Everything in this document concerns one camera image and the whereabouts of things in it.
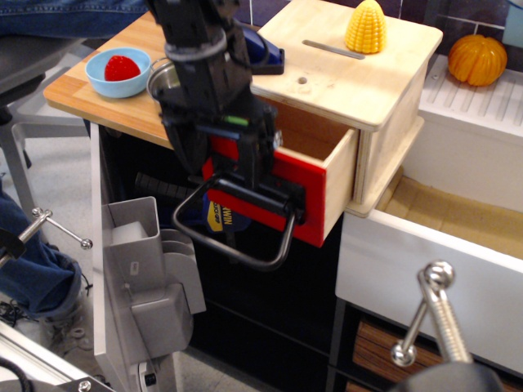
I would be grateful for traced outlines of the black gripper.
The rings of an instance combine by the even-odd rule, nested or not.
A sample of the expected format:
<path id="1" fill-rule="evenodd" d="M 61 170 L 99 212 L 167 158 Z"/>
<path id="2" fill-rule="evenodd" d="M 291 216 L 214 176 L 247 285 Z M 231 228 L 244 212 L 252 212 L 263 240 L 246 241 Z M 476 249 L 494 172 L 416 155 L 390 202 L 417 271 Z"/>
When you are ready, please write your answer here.
<path id="1" fill-rule="evenodd" d="M 181 165 L 191 175 L 201 171 L 208 159 L 208 134 L 237 140 L 239 174 L 247 189 L 256 189 L 273 167 L 282 132 L 275 129 L 275 111 L 251 93 L 253 67 L 246 44 L 167 44 L 165 53 L 180 86 L 161 91 L 157 102 Z"/>

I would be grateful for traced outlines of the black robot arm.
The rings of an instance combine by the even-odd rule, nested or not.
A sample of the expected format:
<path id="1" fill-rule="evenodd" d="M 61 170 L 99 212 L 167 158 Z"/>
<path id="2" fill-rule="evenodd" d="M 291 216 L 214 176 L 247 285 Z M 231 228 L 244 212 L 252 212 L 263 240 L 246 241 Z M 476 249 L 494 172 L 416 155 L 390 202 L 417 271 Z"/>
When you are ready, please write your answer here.
<path id="1" fill-rule="evenodd" d="M 153 92 L 177 156 L 190 173 L 207 161 L 210 136 L 236 143 L 237 175 L 256 189 L 272 169 L 275 110 L 251 91 L 252 66 L 237 1 L 149 1 L 179 84 Z"/>

